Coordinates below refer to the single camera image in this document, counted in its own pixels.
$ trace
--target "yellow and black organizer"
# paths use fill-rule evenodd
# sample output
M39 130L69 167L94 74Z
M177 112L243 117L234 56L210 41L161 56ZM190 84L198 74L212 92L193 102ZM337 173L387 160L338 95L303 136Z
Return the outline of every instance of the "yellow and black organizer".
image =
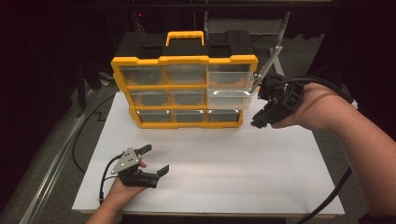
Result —
M111 65L140 128L239 127L258 59L246 31L127 33Z

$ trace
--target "table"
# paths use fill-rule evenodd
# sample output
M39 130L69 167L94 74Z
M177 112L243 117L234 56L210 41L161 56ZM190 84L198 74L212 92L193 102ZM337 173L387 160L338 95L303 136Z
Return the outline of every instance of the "table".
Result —
M139 194L123 214L193 216L301 216L313 211L334 185L312 132L249 125L265 101L252 99L240 128L139 129L118 92L108 114L73 210L90 213L107 163L127 147L152 144L147 173L170 171L158 188ZM105 195L112 181L105 183ZM319 214L343 215L339 198Z

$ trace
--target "transparent drawer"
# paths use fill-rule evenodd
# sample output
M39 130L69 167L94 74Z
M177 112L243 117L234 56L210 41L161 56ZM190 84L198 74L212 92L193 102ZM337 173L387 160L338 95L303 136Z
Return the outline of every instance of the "transparent drawer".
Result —
M204 110L172 110L176 122L203 122Z
M205 84L205 66L169 64L163 67L168 84Z
M163 85L163 72L159 65L121 66L126 85Z
M172 120L169 110L138 110L136 112L142 122L170 122Z
M240 111L233 109L208 110L207 121L209 122L237 122Z
M253 84L250 64L214 64L207 68L207 84L210 89L247 89Z
M205 90L173 90L168 91L171 105L203 105Z
M207 94L207 107L210 109L247 109L252 94L248 91L213 91Z
M166 91L130 91L134 105L168 105Z

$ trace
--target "floor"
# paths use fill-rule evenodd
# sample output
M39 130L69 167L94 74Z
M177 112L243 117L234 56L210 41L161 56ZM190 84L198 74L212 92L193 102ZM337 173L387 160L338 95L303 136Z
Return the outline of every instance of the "floor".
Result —
M263 62L269 58L267 49L275 43L275 40L260 36L253 36L251 39L255 53L260 59L260 66L262 66ZM322 37L317 37L305 40L300 36L295 39L284 39L282 43L283 50L279 55L279 60L282 63L283 70L287 77L297 77L306 74L315 57L321 39ZM109 97L114 95L117 91L117 86L114 83L110 83L94 93L95 97L91 100L91 110L86 112L87 116L90 114L92 115L86 119L87 121L84 123L74 148L77 163L82 170L87 169L92 152L95 149L97 140L104 127L106 114L112 102L112 99L109 99ZM77 98L75 92L72 93L71 98ZM89 214L81 214L71 210L84 174L77 168L73 162L72 153L69 152L65 155L65 163L61 166L59 176L55 178L53 188L50 188L51 192L48 199L43 201L44 206L42 206L42 209L36 211L38 216L36 216L35 219L21 222L26 210L45 178L48 169L59 155L59 151L63 147L70 131L78 122L78 118L76 118L77 112L78 104L75 102L67 114L65 114L53 128L52 132L33 158L29 170L26 172L20 185L12 195L7 207L0 215L0 223L62 224L84 223L87 220ZM336 184L347 168L347 160L344 156L343 149L337 139L327 133L314 133L314 136L318 142L318 147L329 169L332 180L334 184ZM356 180L353 176L348 179L339 197L346 211L344 216L331 219L314 218L308 223L356 223L357 218L364 215L365 208ZM288 224L291 224L296 223L298 220L299 218L288 217L286 221Z

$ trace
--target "yellow handle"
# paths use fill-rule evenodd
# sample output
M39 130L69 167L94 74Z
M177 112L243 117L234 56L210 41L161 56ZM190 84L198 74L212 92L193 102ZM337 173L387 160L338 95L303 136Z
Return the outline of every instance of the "yellow handle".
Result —
M171 39L189 39L201 38L202 46L204 45L204 32L203 31L173 31L168 33L166 38L166 46L169 46Z

